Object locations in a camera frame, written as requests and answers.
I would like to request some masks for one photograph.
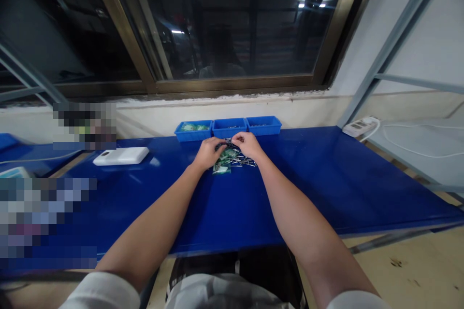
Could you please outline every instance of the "white cable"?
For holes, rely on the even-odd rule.
[[[397,127],[403,127],[403,128],[415,128],[415,127],[419,127],[419,126],[431,126],[431,127],[435,127],[435,128],[448,128],[448,129],[464,129],[464,127],[451,127],[451,126],[434,126],[434,125],[428,125],[428,124],[417,124],[417,125],[413,125],[413,126],[406,126],[406,125],[396,125],[396,124],[393,124],[393,125],[384,125],[382,127],[382,131],[383,131],[383,136],[385,137],[385,139],[392,143],[393,145],[395,146],[398,146],[399,148],[405,150],[405,151],[408,151],[408,152],[411,152],[411,153],[414,153],[416,155],[421,155],[421,156],[424,156],[424,157],[428,157],[428,158],[448,158],[448,157],[454,157],[456,155],[464,155],[464,152],[459,152],[459,153],[454,153],[454,154],[447,154],[447,155],[443,155],[443,156],[432,156],[432,155],[429,155],[429,154],[422,154],[422,153],[419,153],[419,152],[416,152],[416,151],[412,151],[406,147],[403,147],[401,145],[398,145],[397,143],[391,141],[389,139],[389,137],[387,136],[387,133],[385,131],[385,127],[388,127],[388,126],[397,126]]]
[[[369,139],[371,136],[373,136],[375,134],[375,132],[378,131],[378,129],[380,128],[380,121],[374,117],[367,117],[367,120],[370,120],[370,121],[374,121],[377,123],[376,127],[374,128],[374,130],[366,137],[364,137],[363,139],[359,140],[359,142],[363,142],[367,139]]]
[[[38,161],[43,161],[43,160],[60,159],[60,158],[64,158],[64,157],[71,156],[71,155],[73,155],[73,154],[75,154],[75,153],[78,153],[79,151],[82,151],[82,150],[77,150],[77,151],[71,152],[70,154],[65,154],[65,155],[62,155],[62,156],[59,156],[59,157],[40,158],[40,159],[18,159],[18,160],[14,160],[14,161],[4,161],[4,162],[0,162],[0,164],[5,164],[5,163],[16,163],[16,162],[38,162]]]

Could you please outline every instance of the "blue table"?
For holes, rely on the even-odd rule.
[[[259,137],[263,150],[343,237],[430,229],[464,222],[464,212],[337,127],[282,130]],[[98,258],[192,162],[199,142],[175,137],[118,141],[146,146],[139,165],[97,167],[90,155],[65,177],[97,178],[89,239]],[[207,171],[197,186],[172,254],[210,253],[283,243],[258,168]]]
[[[10,134],[0,134],[0,162],[11,160],[30,160],[41,158],[54,158],[70,154],[74,150],[56,150],[53,144],[26,145],[12,137]],[[79,152],[59,159],[34,161],[34,162],[15,162],[0,164],[0,172],[16,167],[25,167],[29,173],[38,178],[46,178],[61,169],[72,159],[77,157]]]

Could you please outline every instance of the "white power strip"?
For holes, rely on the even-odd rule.
[[[379,124],[379,120],[375,117],[369,116],[363,119],[348,123],[346,126],[343,127],[342,131],[345,134],[350,135],[351,137],[357,138],[361,136],[365,132],[373,129],[377,124]]]

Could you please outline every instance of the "forearm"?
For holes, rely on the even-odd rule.
[[[140,292],[171,249],[203,171],[188,166],[118,238],[96,270],[117,274]]]
[[[305,270],[316,301],[325,308],[338,294],[377,294],[354,257],[316,206],[266,156],[255,160],[277,227]]]

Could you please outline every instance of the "blue plastic bin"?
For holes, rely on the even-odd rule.
[[[213,122],[213,134],[215,137],[220,139],[231,138],[235,134],[247,131],[247,124],[245,118],[226,118],[220,120],[214,120]]]
[[[208,126],[208,130],[193,130],[190,132],[183,132],[181,130],[182,125],[187,122],[187,123],[192,123],[193,125],[202,125],[202,126]],[[180,142],[185,142],[185,141],[202,141],[205,139],[208,139],[212,137],[213,135],[213,121],[212,120],[204,120],[204,121],[184,121],[179,124],[179,126],[176,128],[174,134],[177,136],[177,140]]]
[[[282,127],[282,123],[275,116],[247,117],[245,120],[249,132],[254,135],[279,134]]]

